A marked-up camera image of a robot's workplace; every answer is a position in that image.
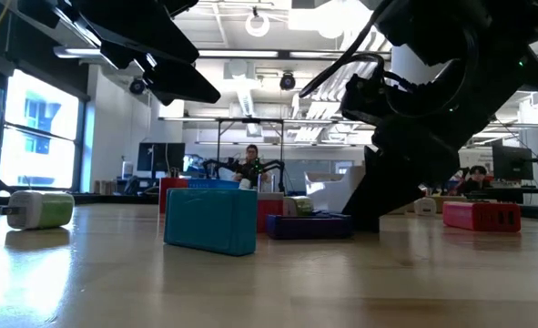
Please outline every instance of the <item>table surface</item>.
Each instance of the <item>table surface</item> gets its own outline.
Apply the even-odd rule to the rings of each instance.
[[[271,241],[233,258],[163,244],[154,205],[63,229],[0,217],[1,327],[538,327],[538,220],[522,233],[383,218],[380,235]]]

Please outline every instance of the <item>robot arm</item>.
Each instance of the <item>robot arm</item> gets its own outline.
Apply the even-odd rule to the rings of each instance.
[[[529,47],[538,41],[538,1],[382,0],[366,5],[375,10],[356,42],[300,95],[310,94],[349,62],[376,63],[371,77],[354,76],[347,84],[341,110],[346,118],[376,126],[372,142],[378,149],[365,149],[367,173],[344,213],[354,217],[357,227],[377,231],[381,215],[422,197],[420,184],[452,176],[460,167],[458,150],[514,92],[538,90],[538,57]],[[425,85],[385,72],[381,57],[354,55],[374,25],[426,65],[448,64]],[[399,172],[415,173],[405,179]]]

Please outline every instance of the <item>computer monitor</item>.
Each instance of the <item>computer monitor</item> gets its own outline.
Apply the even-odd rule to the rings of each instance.
[[[533,179],[530,149],[493,146],[493,175],[496,179]]]
[[[142,142],[139,144],[137,170],[151,171],[151,179],[156,178],[156,172],[167,172],[167,165],[182,171],[185,152],[185,143]]]

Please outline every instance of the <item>ceiling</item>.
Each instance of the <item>ceiling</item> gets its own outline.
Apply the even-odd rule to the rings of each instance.
[[[256,6],[261,16],[269,18],[269,31],[262,37],[251,35],[246,29],[246,22]],[[266,1],[200,1],[198,5],[175,17],[175,24],[195,44],[198,49],[231,48],[231,49],[298,49],[298,50],[337,50],[343,37],[326,38],[315,30],[290,30],[287,23],[291,0]],[[335,15],[320,20],[320,25],[336,24]],[[29,20],[33,25],[53,37],[61,44],[69,47],[86,47],[73,31],[64,25],[55,30]],[[261,19],[252,20],[252,27],[258,28]],[[538,43],[532,45],[538,54]],[[191,116],[209,113],[214,109],[229,108],[231,103],[238,102],[237,91],[223,87],[224,65],[228,60],[206,59],[197,62],[197,69],[210,82],[221,91],[221,99],[217,104],[199,104],[187,102],[186,110]],[[261,88],[250,92],[255,103],[289,105],[296,92],[281,91],[279,81],[284,71],[292,71],[297,79],[297,86],[304,86],[330,63],[324,61],[279,61],[279,60],[253,60],[250,61],[256,68],[256,76],[262,77]],[[125,71],[114,71],[104,66],[106,75],[121,87],[127,87],[135,76],[141,72],[131,67]],[[517,117],[518,101],[529,97],[529,94],[518,93],[513,96],[498,112],[502,120],[512,120]]]

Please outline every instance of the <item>glass window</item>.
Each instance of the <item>glass window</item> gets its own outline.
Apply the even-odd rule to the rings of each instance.
[[[10,186],[70,188],[74,163],[71,141],[5,129],[0,178]]]
[[[78,104],[77,97],[16,70],[8,82],[5,120],[74,140]],[[31,149],[44,147],[42,141],[31,142]]]

